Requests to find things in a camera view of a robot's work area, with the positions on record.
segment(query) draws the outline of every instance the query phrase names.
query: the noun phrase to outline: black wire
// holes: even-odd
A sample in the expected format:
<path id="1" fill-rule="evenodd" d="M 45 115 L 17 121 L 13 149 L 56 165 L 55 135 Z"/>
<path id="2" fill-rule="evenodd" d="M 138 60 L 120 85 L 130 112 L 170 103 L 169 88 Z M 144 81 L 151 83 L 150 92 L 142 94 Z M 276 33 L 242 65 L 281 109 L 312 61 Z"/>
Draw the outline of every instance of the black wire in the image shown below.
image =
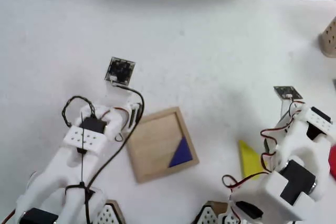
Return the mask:
<path id="1" fill-rule="evenodd" d="M 82 99 L 82 100 L 86 101 L 86 102 L 89 104 L 89 106 L 90 106 L 91 117 L 92 117 L 92 118 L 97 118 L 97 117 L 96 117 L 96 111 L 94 110 L 94 106 L 93 106 L 92 102 L 90 102 L 90 101 L 89 101 L 87 98 L 85 98 L 85 97 L 81 97 L 80 95 L 75 95 L 75 96 L 71 97 L 71 98 L 67 101 L 67 103 L 65 104 L 65 106 L 64 106 L 64 108 L 63 108 L 63 110 L 62 110 L 62 117 L 63 117 L 63 119 L 64 119 L 65 124 L 66 124 L 69 128 L 72 126 L 72 123 L 70 123 L 70 122 L 68 121 L 68 119 L 67 119 L 67 117 L 66 117 L 66 115 L 65 115 L 65 112 L 66 112 L 67 107 L 69 106 L 69 104 L 70 104 L 74 99 L 76 99 L 76 98 L 79 98 L 79 99 Z"/>
<path id="2" fill-rule="evenodd" d="M 141 114 L 140 114 L 140 119 L 141 119 L 141 117 L 143 115 L 144 108 L 145 108 L 145 101 L 144 101 L 144 98 L 143 98 L 142 94 L 139 91 L 137 91 L 135 89 L 131 89 L 131 88 L 126 87 L 126 86 L 120 86 L 120 85 L 115 85 L 115 86 L 118 87 L 118 88 L 121 88 L 121 89 L 125 89 L 125 90 L 128 90 L 128 91 L 131 91 L 133 93 L 136 93 L 140 97 L 141 102 L 142 102 L 142 110 L 141 110 Z M 125 141 L 122 143 L 122 145 L 120 146 L 120 148 L 99 168 L 99 170 L 96 172 L 96 174 L 92 177 L 92 179 L 90 180 L 90 182 L 88 184 L 88 188 L 91 187 L 92 183 L 98 177 L 98 175 L 101 173 L 101 171 L 121 152 L 121 150 L 126 145 L 128 139 L 130 139 L 130 136 L 134 132 L 135 128 L 137 128 L 137 125 L 139 124 L 139 121 L 140 120 L 138 120 L 135 123 L 134 128 L 131 130 L 130 134 L 128 134 L 128 136 L 126 137 Z"/>
<path id="3" fill-rule="evenodd" d="M 84 125 L 83 125 L 83 113 L 81 113 L 81 118 L 82 118 L 82 128 L 83 128 L 83 132 L 82 132 L 82 171 L 81 171 L 81 181 L 83 181 L 83 160 L 84 160 Z"/>
<path id="4" fill-rule="evenodd" d="M 90 215 L 89 215 L 89 200 L 88 200 L 88 192 L 89 192 L 89 188 L 91 187 L 91 185 L 93 184 L 93 182 L 96 180 L 96 178 L 98 177 L 98 175 L 101 173 L 101 171 L 121 152 L 121 150 L 124 148 L 124 146 L 126 145 L 128 139 L 130 139 L 132 133 L 134 132 L 135 128 L 137 127 L 137 125 L 139 124 L 140 122 L 140 119 L 142 118 L 142 115 L 143 115 L 143 111 L 144 111 L 144 108 L 145 108 L 145 100 L 142 96 L 142 94 L 135 90 L 135 89 L 131 89 L 129 87 L 126 87 L 126 86 L 120 86 L 120 85 L 115 85 L 116 87 L 118 88 L 121 88 L 121 89 L 125 89 L 125 90 L 128 90 L 128 91 L 131 91 L 133 93 L 136 93 L 140 99 L 141 99 L 141 102 L 142 102 L 142 110 L 141 110 L 141 114 L 140 114 L 140 117 L 139 117 L 139 120 L 135 123 L 135 126 L 134 128 L 131 130 L 131 132 L 128 134 L 128 136 L 126 137 L 125 141 L 122 143 L 122 145 L 120 146 L 120 148 L 99 168 L 99 170 L 95 173 L 95 175 L 92 177 L 92 179 L 90 180 L 88 186 L 85 188 L 85 214 L 86 214 L 86 223 L 87 224 L 90 224 L 91 221 L 90 221 Z"/>

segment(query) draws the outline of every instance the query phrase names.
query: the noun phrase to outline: red object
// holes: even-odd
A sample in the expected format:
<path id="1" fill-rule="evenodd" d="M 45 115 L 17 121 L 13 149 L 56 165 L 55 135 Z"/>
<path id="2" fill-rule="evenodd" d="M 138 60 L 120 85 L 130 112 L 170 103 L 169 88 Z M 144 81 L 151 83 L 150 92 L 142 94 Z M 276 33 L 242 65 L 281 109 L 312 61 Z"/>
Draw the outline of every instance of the red object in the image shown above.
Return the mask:
<path id="1" fill-rule="evenodd" d="M 329 154 L 330 173 L 336 179 L 336 145 L 331 147 Z"/>

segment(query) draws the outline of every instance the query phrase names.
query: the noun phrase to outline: blue triangle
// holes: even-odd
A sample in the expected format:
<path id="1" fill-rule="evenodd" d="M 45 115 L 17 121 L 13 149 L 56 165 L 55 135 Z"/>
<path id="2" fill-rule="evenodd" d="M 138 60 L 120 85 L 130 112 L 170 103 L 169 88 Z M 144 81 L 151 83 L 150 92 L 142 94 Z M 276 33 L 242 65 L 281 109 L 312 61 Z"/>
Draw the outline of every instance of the blue triangle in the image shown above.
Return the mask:
<path id="1" fill-rule="evenodd" d="M 174 156 L 169 163 L 169 167 L 179 165 L 190 160 L 193 160 L 193 156 L 191 155 L 187 139 L 185 139 L 184 136 L 182 137 L 179 146 L 177 147 Z"/>

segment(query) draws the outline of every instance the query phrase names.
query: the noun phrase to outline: perforated white plate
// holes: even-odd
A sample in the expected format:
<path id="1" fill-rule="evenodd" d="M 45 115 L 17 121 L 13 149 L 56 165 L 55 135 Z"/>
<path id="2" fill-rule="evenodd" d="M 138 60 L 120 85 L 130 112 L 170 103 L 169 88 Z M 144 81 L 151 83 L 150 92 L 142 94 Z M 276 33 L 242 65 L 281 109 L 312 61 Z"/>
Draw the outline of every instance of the perforated white plate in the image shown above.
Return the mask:
<path id="1" fill-rule="evenodd" d="M 205 207 L 197 224 L 217 224 L 218 219 L 211 207 Z"/>
<path id="2" fill-rule="evenodd" d="M 82 133 L 83 129 L 77 126 L 72 126 L 63 142 L 78 148 L 82 148 Z M 107 143 L 107 138 L 104 134 L 84 130 L 84 149 L 92 151 L 99 155 Z"/>
<path id="3" fill-rule="evenodd" d="M 109 205 L 105 205 L 93 224 L 119 224 L 116 213 Z"/>
<path id="4" fill-rule="evenodd" d="M 317 127 L 319 130 L 325 132 L 326 134 L 334 133 L 334 126 L 321 116 L 317 115 L 311 109 L 307 111 L 306 119 L 308 122 Z"/>

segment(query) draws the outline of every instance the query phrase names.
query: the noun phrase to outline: wooden block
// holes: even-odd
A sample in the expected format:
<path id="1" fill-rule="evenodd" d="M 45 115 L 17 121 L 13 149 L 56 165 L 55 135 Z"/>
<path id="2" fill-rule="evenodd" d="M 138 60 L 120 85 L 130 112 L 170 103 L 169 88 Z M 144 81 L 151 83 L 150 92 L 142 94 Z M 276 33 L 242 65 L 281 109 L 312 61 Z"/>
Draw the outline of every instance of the wooden block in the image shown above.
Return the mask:
<path id="1" fill-rule="evenodd" d="M 182 137 L 186 138 L 192 160 L 169 167 Z M 127 146 L 138 183 L 176 173 L 199 163 L 178 107 L 145 116 Z"/>

